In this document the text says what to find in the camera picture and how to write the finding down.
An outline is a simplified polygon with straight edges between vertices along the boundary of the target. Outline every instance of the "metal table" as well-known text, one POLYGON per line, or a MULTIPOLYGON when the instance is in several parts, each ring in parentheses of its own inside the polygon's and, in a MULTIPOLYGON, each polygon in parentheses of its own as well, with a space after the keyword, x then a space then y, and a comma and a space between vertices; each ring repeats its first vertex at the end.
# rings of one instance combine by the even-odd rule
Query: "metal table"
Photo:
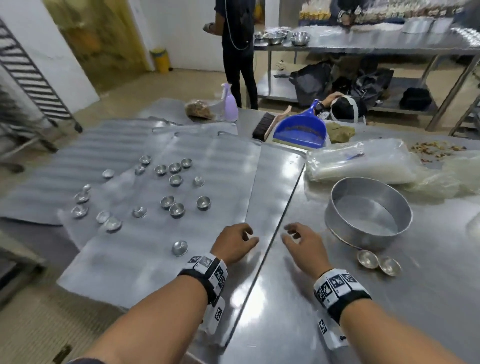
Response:
MULTIPOLYGON (((182 107, 179 101, 161 100, 142 115, 165 117, 178 107, 182 107)), ((243 110, 239 134, 251 135, 262 116, 262 111, 243 110)), ((478 141, 364 125, 356 129, 354 140, 400 137, 409 144, 449 140, 480 150, 478 141)), ((404 270, 402 276, 391 279, 381 272, 359 269, 356 251, 326 231, 324 210, 330 189, 328 184, 300 181, 281 224, 299 221, 321 231, 332 263, 349 270, 376 302, 439 340, 467 363, 476 363, 480 357, 476 340, 480 326, 476 314, 480 302, 480 196, 443 201, 404 193, 414 220, 406 234, 385 253, 397 259, 404 270)), ((0 219, 0 229, 58 266, 68 264, 76 254, 61 227, 0 219)), ((313 300, 312 284, 296 269, 277 234, 226 349, 219 351, 194 341, 189 353, 207 364, 359 363, 351 348, 330 352, 324 347, 316 323, 318 306, 313 300)), ((233 296, 227 304, 236 307, 239 303, 233 296)))
POLYGON ((472 47, 462 36, 454 32, 445 34, 405 34, 401 31, 372 30, 366 32, 340 28, 336 32, 312 37, 306 47, 294 47, 288 40, 285 40, 282 45, 277 46, 269 46, 265 41, 255 41, 255 50, 265 50, 268 52, 267 74, 257 84, 258 96, 260 98, 287 102, 297 102, 295 87, 288 78, 273 77, 277 73, 285 74, 285 72, 282 71, 272 71, 273 51, 308 51, 315 53, 347 53, 360 55, 420 54, 432 56, 432 60, 421 78, 394 77, 390 87, 390 98, 383 104, 372 109, 402 114, 431 115, 433 116, 432 120, 426 128, 428 131, 435 130, 441 117, 445 114, 445 111, 452 103, 467 77, 480 61, 480 48, 472 47), (437 107, 435 102, 433 102, 431 106, 424 111, 401 108, 399 101, 407 88, 423 87, 428 89, 425 84, 427 77, 437 64, 438 58, 442 55, 473 55, 474 57, 462 72, 440 107, 437 107))

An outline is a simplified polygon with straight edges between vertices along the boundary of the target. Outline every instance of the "blue dustpan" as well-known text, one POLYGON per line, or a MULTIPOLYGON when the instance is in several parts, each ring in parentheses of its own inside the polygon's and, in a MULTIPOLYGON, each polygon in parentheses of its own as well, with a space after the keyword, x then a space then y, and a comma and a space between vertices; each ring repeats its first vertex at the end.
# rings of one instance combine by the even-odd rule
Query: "blue dustpan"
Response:
POLYGON ((322 148, 327 128, 313 112, 317 104, 318 100, 315 100, 308 110, 281 121, 273 134, 274 141, 310 149, 322 148))

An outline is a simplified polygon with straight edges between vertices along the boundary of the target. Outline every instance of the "tiled floor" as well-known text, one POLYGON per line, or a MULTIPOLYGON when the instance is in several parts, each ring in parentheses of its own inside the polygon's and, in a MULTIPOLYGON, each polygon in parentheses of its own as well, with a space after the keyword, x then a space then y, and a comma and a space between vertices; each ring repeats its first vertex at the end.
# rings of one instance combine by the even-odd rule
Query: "tiled floor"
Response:
MULTIPOLYGON (((274 52, 275 65, 283 60, 287 70, 294 71, 305 63, 305 54, 299 54, 298 64, 293 64, 292 52, 274 52)), ((255 77, 260 79, 266 72, 266 52, 256 52, 255 77)), ((394 65, 395 76, 420 77, 425 64, 394 65)), ((446 61, 433 71, 427 84, 438 105, 441 104, 454 82, 461 74, 461 67, 446 61)), ((112 90, 101 100, 76 113, 84 128, 97 125, 102 119, 127 118, 134 116, 160 97, 191 99, 214 99, 221 92, 220 85, 225 75, 216 72, 174 70, 168 74, 149 73, 112 90)), ((444 115, 438 132, 447 133, 455 125, 466 108, 478 95, 478 81, 471 76, 452 106, 444 115)), ((243 100, 245 88, 242 87, 243 100)), ((278 102, 261 102, 264 110, 279 111, 286 106, 278 102)), ((376 113, 368 117, 376 124, 389 128, 424 128, 427 117, 406 117, 376 113)), ((56 141, 64 146, 78 135, 68 128, 68 135, 56 141)), ((27 167, 20 175, 11 175, 0 169, 0 196, 28 176, 33 167, 47 163, 49 154, 36 146, 15 157, 27 167)), ((21 251, 15 242, 0 232, 0 245, 21 251)), ((37 282, 30 284, 0 311, 0 362, 1 364, 51 363, 52 358, 66 343, 73 346, 69 357, 79 355, 98 335, 111 324, 119 312, 110 306, 95 303, 62 291, 55 285, 59 272, 47 271, 37 282)))

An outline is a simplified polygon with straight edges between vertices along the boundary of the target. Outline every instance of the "black pants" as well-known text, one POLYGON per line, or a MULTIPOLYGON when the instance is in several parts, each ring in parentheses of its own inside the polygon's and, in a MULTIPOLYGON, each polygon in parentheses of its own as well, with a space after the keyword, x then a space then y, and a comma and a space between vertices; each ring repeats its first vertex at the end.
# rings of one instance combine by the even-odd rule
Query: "black pants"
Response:
POLYGON ((253 76, 253 52, 242 54, 241 52, 223 51, 223 67, 227 82, 232 85, 232 95, 241 108, 240 95, 240 72, 245 80, 245 86, 250 97, 251 109, 258 109, 257 84, 253 76))

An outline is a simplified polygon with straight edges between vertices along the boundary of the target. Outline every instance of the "doorway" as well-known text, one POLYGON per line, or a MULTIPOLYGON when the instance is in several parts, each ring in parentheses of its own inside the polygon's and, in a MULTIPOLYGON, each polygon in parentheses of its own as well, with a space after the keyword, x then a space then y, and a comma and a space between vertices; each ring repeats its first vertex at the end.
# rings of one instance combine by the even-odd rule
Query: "doorway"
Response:
POLYGON ((147 72, 126 0, 43 0, 101 95, 147 72))

